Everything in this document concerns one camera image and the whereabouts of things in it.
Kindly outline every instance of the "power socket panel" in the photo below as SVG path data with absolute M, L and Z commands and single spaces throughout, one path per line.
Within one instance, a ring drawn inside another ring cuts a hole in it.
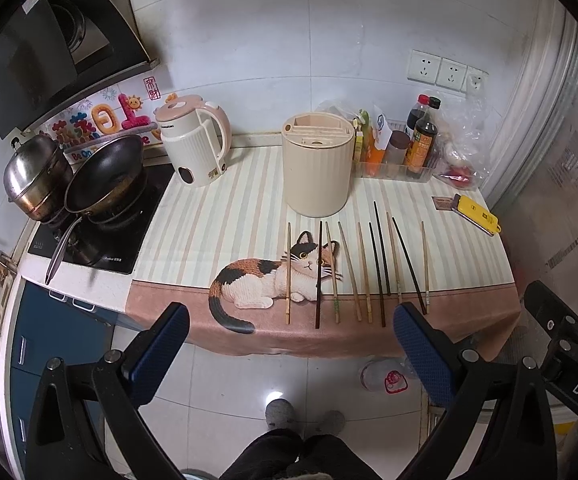
M 480 89 L 480 86 L 486 84 L 487 79 L 489 78 L 489 74 L 487 74 L 483 70 L 479 70 L 478 68 L 474 68 L 472 66 L 467 67 L 467 74 L 464 77 L 463 86 L 460 89 L 461 92 L 467 91 L 467 85 L 471 85 L 472 89 L 477 90 Z
M 458 63 L 444 57 L 440 62 L 438 78 L 436 84 L 451 90 L 458 90 L 463 87 L 464 76 L 467 73 L 467 65 Z
M 434 84 L 438 77 L 441 59 L 441 57 L 434 56 L 433 54 L 412 50 L 411 56 L 409 57 L 407 79 Z

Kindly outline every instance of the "kettle handle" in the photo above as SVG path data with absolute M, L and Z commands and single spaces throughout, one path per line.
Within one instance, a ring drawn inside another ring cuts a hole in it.
M 211 103 L 210 101 L 198 106 L 196 110 L 206 112 L 218 123 L 218 126 L 220 126 L 220 131 L 223 134 L 223 148 L 220 150 L 220 153 L 214 153 L 213 155 L 215 156 L 215 161 L 218 163 L 218 169 L 222 173 L 224 158 L 231 147 L 231 124 L 229 123 L 227 114 L 224 113 L 222 108 L 218 105 L 214 106 L 214 103 Z

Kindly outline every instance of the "blue gripper pad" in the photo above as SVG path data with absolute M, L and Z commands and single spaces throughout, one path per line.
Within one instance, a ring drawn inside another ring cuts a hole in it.
M 151 402 L 188 334 L 189 311 L 181 303 L 171 303 L 149 330 L 131 341 L 122 374 L 135 408 Z
M 421 322 L 427 324 L 427 321 L 419 316 Z M 434 347 L 403 304 L 397 306 L 393 313 L 393 331 L 431 401 L 448 409 L 456 396 L 454 374 L 441 352 Z

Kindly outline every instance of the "black stove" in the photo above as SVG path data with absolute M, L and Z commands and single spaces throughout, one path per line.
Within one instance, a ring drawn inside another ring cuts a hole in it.
M 148 166 L 146 182 L 140 184 L 136 199 L 121 215 L 93 223 L 84 219 L 73 230 L 64 262 L 131 274 L 149 224 L 173 175 L 171 164 Z M 67 210 L 58 212 L 35 232 L 29 254 L 51 258 L 60 237 L 75 219 Z

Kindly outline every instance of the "beige plastic container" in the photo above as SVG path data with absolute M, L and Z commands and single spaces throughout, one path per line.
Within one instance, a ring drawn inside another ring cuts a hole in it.
M 283 125 L 285 201 L 303 216 L 322 218 L 347 202 L 355 133 L 325 112 L 292 117 Z

